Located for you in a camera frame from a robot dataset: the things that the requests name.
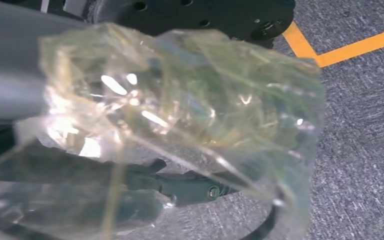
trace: screw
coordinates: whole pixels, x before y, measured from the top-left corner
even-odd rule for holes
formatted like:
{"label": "screw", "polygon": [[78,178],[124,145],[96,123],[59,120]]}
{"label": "screw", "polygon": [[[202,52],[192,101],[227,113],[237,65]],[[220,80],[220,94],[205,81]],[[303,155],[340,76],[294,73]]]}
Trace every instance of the screw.
{"label": "screw", "polygon": [[220,188],[216,185],[210,186],[208,189],[208,196],[213,200],[216,199],[220,196]]}

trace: orange tape line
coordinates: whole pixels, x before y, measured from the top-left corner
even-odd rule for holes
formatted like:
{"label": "orange tape line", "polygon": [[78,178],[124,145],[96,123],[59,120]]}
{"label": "orange tape line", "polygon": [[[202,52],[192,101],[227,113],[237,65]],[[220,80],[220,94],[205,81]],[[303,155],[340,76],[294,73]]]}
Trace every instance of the orange tape line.
{"label": "orange tape line", "polygon": [[323,53],[316,60],[322,68],[381,48],[384,48],[384,33]]}
{"label": "orange tape line", "polygon": [[321,68],[384,48],[384,33],[381,33],[317,55],[295,22],[283,33],[283,37],[297,57],[313,58]]}
{"label": "orange tape line", "polygon": [[299,58],[312,58],[317,57],[316,52],[311,47],[309,41],[303,35],[297,24],[293,21],[289,28],[283,33],[292,51]]}

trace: transparent plastic wrap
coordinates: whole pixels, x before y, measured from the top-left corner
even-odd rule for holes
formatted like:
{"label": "transparent plastic wrap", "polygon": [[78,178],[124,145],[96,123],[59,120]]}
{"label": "transparent plastic wrap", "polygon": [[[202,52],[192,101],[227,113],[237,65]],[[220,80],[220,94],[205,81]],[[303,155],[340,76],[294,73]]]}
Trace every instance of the transparent plastic wrap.
{"label": "transparent plastic wrap", "polygon": [[[70,240],[112,239],[118,233],[127,240],[219,239],[181,235],[182,226],[171,223],[181,215],[175,209],[241,192],[268,203],[272,222],[261,226],[269,230],[220,239],[305,235],[324,113],[315,63],[214,30],[175,30],[153,38],[110,23],[46,37],[40,46],[49,104],[40,121],[63,150],[42,147],[33,154],[40,160],[31,163],[30,144],[0,158],[0,169],[7,159],[21,166],[11,184],[0,181],[2,189],[29,193],[36,214],[12,214],[17,224]],[[137,149],[158,158],[131,164]],[[71,170],[64,171],[64,151]],[[176,171],[182,173],[159,174],[161,159],[180,165]],[[64,175],[37,183],[53,168]],[[35,172],[34,180],[26,179],[27,171]],[[127,234],[158,224],[162,235]]]}

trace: black metal plate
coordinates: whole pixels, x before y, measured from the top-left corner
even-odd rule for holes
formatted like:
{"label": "black metal plate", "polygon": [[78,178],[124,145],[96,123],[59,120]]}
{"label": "black metal plate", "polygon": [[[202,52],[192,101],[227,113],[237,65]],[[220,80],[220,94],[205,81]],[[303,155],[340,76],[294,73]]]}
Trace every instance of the black metal plate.
{"label": "black metal plate", "polygon": [[291,24],[294,7],[294,0],[87,0],[82,17],[151,36],[172,29],[218,29],[232,39],[271,48],[273,38]]}

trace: gray carpet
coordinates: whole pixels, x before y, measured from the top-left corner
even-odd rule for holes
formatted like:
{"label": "gray carpet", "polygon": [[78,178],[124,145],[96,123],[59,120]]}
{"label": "gray carpet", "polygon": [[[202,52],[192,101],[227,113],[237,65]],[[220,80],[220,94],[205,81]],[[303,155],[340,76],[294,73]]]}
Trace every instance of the gray carpet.
{"label": "gray carpet", "polygon": [[[318,54],[384,32],[384,0],[299,0],[296,23]],[[280,37],[275,48],[293,53]],[[312,178],[308,240],[384,240],[384,48],[325,67],[326,126]],[[132,240],[236,240],[265,210],[241,194],[179,209]]]}

